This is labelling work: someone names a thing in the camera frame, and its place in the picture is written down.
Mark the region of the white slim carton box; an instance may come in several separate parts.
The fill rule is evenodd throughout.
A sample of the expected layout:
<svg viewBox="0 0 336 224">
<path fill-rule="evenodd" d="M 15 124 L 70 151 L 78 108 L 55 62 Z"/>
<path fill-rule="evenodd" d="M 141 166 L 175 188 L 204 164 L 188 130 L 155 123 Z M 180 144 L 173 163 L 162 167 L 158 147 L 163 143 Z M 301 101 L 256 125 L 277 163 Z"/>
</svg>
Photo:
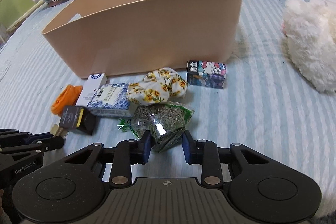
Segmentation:
<svg viewBox="0 0 336 224">
<path fill-rule="evenodd" d="M 89 75 L 83 85 L 83 89 L 76 102 L 76 106 L 87 107 L 98 88 L 105 85 L 107 77 L 105 73 Z"/>
</svg>

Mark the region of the yellow floral white scrunchie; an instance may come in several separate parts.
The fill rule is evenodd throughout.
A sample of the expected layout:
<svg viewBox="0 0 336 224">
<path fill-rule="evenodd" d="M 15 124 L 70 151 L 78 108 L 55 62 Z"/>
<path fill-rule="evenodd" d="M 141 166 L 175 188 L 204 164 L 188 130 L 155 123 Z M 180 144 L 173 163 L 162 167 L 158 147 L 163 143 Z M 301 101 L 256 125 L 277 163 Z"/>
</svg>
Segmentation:
<svg viewBox="0 0 336 224">
<path fill-rule="evenodd" d="M 149 72 L 142 81 L 129 84 L 126 97 L 132 103 L 148 106 L 183 98 L 187 88 L 187 81 L 174 69 L 161 68 Z"/>
</svg>

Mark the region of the white fluffy plush toy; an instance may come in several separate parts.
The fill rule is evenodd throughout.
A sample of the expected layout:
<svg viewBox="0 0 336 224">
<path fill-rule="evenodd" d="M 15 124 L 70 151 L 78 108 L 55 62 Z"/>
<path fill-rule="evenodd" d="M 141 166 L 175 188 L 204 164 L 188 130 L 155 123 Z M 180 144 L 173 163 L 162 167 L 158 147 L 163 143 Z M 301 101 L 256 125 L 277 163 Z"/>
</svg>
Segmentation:
<svg viewBox="0 0 336 224">
<path fill-rule="evenodd" d="M 283 31 L 294 66 L 319 92 L 335 91 L 335 9 L 323 0 L 286 0 Z"/>
</svg>

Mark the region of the blue white porcelain-print box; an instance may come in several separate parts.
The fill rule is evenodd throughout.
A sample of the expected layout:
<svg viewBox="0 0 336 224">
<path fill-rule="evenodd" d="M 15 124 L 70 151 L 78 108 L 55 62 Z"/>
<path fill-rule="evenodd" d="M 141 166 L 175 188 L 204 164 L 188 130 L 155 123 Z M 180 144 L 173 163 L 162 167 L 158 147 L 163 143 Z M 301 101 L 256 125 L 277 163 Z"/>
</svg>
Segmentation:
<svg viewBox="0 0 336 224">
<path fill-rule="evenodd" d="M 128 86 L 129 84 L 106 84 L 99 87 L 87 109 L 99 117 L 132 117 L 137 105 L 126 97 Z"/>
</svg>

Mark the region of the beige plastic storage bin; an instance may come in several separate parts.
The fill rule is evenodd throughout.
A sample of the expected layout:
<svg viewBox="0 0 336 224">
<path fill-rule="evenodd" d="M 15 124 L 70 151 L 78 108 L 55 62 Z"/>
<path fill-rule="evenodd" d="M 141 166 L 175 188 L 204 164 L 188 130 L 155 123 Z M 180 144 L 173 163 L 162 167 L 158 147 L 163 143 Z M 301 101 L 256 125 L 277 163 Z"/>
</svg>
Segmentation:
<svg viewBox="0 0 336 224">
<path fill-rule="evenodd" d="M 42 34 L 75 75 L 126 75 L 230 57 L 243 0 L 74 0 Z"/>
</svg>

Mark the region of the orange fabric scrunchie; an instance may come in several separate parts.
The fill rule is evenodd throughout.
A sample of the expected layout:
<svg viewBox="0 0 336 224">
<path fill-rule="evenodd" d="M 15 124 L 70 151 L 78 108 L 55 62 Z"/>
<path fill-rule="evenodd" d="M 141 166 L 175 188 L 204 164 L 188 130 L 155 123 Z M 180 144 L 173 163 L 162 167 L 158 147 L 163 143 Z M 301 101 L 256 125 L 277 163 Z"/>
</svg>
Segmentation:
<svg viewBox="0 0 336 224">
<path fill-rule="evenodd" d="M 53 102 L 51 106 L 52 114 L 61 116 L 65 106 L 72 106 L 76 103 L 82 90 L 82 86 L 67 85 Z"/>
</svg>

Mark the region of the small tan wooden item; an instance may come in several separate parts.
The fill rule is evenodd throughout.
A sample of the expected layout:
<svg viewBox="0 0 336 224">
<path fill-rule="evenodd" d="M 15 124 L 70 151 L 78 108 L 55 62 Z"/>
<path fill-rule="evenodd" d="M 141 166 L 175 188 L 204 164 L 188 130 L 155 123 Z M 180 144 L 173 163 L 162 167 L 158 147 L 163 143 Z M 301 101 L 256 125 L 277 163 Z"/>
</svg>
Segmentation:
<svg viewBox="0 0 336 224">
<path fill-rule="evenodd" d="M 54 124 L 51 129 L 50 129 L 50 133 L 54 136 L 54 137 L 62 137 L 63 139 L 66 138 L 66 136 L 68 135 L 68 130 L 66 128 L 62 128 L 60 127 L 58 124 Z"/>
</svg>

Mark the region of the green tea leaf bag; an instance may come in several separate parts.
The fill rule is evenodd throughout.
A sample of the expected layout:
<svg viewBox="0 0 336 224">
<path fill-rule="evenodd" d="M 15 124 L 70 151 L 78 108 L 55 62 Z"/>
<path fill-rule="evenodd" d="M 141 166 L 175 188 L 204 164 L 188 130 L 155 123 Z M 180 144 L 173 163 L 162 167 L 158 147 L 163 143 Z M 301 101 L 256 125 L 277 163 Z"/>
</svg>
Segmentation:
<svg viewBox="0 0 336 224">
<path fill-rule="evenodd" d="M 138 106 L 131 118 L 121 118 L 118 129 L 131 131 L 140 139 L 149 131 L 154 139 L 152 149 L 163 152 L 177 145 L 194 110 L 178 102 Z"/>
</svg>

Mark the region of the black yellow small box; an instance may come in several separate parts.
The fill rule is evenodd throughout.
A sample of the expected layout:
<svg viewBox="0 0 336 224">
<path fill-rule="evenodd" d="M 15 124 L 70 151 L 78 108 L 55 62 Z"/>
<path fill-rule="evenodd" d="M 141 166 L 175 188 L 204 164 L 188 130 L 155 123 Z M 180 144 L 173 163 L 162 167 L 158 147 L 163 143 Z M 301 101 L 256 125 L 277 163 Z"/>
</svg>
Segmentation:
<svg viewBox="0 0 336 224">
<path fill-rule="evenodd" d="M 96 127 L 96 116 L 82 106 L 64 107 L 59 126 L 68 131 L 92 135 Z"/>
</svg>

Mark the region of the Hello Kitty blind box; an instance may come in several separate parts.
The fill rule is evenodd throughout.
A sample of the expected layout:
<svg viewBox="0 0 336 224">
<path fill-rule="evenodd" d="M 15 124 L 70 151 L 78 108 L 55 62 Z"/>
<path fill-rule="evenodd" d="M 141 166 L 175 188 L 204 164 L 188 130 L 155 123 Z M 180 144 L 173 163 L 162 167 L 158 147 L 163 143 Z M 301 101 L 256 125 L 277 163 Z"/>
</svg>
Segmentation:
<svg viewBox="0 0 336 224">
<path fill-rule="evenodd" d="M 189 60 L 187 82 L 190 85 L 213 89 L 224 89 L 227 67 L 224 63 Z"/>
</svg>

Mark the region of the striped light blue bedsheet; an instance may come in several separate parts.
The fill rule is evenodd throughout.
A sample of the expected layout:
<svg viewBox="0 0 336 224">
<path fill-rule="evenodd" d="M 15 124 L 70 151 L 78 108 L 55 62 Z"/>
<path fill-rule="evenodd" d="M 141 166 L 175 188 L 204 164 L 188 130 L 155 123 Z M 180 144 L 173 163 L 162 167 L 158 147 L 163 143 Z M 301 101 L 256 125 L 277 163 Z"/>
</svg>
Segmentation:
<svg viewBox="0 0 336 224">
<path fill-rule="evenodd" d="M 324 0 L 329 6 L 335 0 Z M 313 178 L 318 215 L 335 210 L 335 94 L 320 93 L 292 65 L 282 32 L 285 0 L 243 0 L 236 47 L 222 90 L 190 86 L 183 103 L 196 139 L 242 143 Z M 1 128 L 48 132 L 50 107 L 78 78 L 42 36 L 64 9 L 42 6 L 1 48 Z"/>
</svg>

